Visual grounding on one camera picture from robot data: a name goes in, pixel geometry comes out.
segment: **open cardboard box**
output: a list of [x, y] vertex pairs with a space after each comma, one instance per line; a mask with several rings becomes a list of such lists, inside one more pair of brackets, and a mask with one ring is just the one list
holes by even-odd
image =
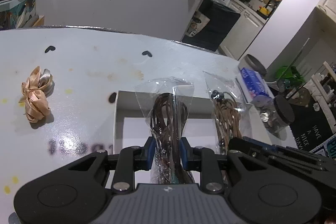
[[[216, 151], [218, 137], [211, 113], [212, 103], [208, 98], [193, 98], [182, 135], [187, 137], [191, 147], [203, 146]], [[270, 140], [270, 133], [266, 131], [259, 113], [253, 105], [250, 105], [249, 115], [252, 128], [252, 136], [249, 137], [268, 144], [281, 145], [281, 143], [274, 143]], [[123, 148], [133, 145], [143, 146], [150, 136], [150, 128], [140, 110], [135, 92], [118, 91], [113, 129], [114, 153], [120, 153]], [[194, 171], [192, 173], [195, 182], [199, 183], [200, 174]], [[150, 176], [150, 171], [137, 171], [135, 173], [135, 185], [137, 183], [150, 183]]]

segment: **hanging cord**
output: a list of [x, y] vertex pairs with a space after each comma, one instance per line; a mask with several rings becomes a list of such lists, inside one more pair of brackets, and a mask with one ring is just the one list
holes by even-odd
[[194, 183], [190, 172], [180, 163], [179, 140], [186, 123], [188, 109], [171, 93], [159, 94], [151, 110], [150, 127], [157, 143], [156, 161], [160, 183]]
[[239, 131], [241, 115], [238, 112], [235, 98], [229, 92], [219, 93], [217, 90], [214, 90], [211, 94], [211, 98], [215, 105], [214, 111], [219, 150], [221, 154], [226, 154], [230, 139], [242, 137]]

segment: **beige ribbon bow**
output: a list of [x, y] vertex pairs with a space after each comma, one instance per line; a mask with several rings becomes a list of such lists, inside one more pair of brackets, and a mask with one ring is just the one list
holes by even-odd
[[40, 75], [41, 69], [40, 66], [37, 66], [27, 81], [21, 85], [23, 97], [20, 102], [26, 102], [26, 116], [28, 121], [33, 123], [50, 114], [48, 101], [43, 90], [52, 84], [53, 76], [50, 75], [48, 83], [39, 87]]

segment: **ribbed gray panel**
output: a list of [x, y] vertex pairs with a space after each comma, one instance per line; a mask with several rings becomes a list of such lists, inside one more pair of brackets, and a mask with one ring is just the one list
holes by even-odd
[[112, 199], [92, 224], [245, 224], [223, 197], [201, 192], [196, 184], [140, 184]]

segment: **blue tissue package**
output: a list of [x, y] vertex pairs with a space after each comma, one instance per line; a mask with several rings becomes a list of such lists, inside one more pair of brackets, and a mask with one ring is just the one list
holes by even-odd
[[268, 97], [259, 73], [247, 68], [242, 68], [240, 73], [252, 98], [258, 95], [264, 95]]

